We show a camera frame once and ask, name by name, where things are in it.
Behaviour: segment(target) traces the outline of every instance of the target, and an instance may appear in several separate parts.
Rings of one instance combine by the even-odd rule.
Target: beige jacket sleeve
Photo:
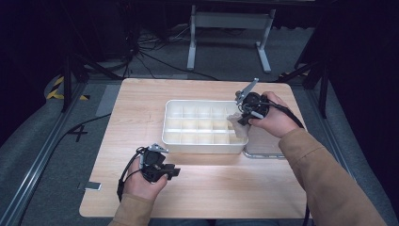
[[[109,226],[147,226],[152,208],[153,201],[130,194],[123,194],[117,213],[109,223]]]
[[[288,133],[279,147],[306,191],[316,225],[386,225],[358,184],[304,129]]]

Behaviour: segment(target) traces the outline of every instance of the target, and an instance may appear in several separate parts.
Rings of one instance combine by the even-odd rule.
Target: gray carpet
[[[263,73],[254,42],[261,36],[258,31],[204,30],[198,36],[196,67],[193,72],[185,70],[188,54],[187,36],[180,41],[166,45],[159,50],[144,53],[156,57],[176,68],[171,68],[148,56],[137,55],[139,59],[129,65],[125,74],[129,77],[156,77],[170,79],[211,79],[200,75],[211,75],[218,80],[251,81],[259,77],[261,82],[277,79],[279,74],[290,72],[311,35],[311,29],[272,30],[266,52],[272,68],[270,74]],[[104,62],[112,65],[118,62]],[[123,75],[124,69],[115,73]],[[312,106],[309,93],[295,85],[301,78],[290,82],[309,131],[329,149],[331,140],[327,137],[318,112]],[[116,99],[120,82],[111,81],[101,74],[92,74],[84,90],[90,95],[88,101],[79,101],[72,109],[65,133],[82,121],[87,121],[109,113]],[[47,104],[32,115],[1,147],[0,156],[0,213],[4,213],[17,191],[24,174],[31,166],[43,142],[49,135],[59,116],[62,100],[48,100]],[[76,135],[67,135],[57,146],[36,192],[24,214],[23,225],[106,225],[110,218],[83,218],[79,206],[84,191],[77,189],[79,183],[88,180],[95,158],[99,151],[108,118],[89,122],[85,125],[88,133],[76,142]],[[361,149],[354,138],[344,113],[329,87],[327,97],[327,123],[333,131],[337,144],[346,160],[348,168],[370,197],[375,207],[388,225],[399,225],[391,204],[381,185],[368,167]],[[282,219],[280,225],[301,225],[301,219]]]

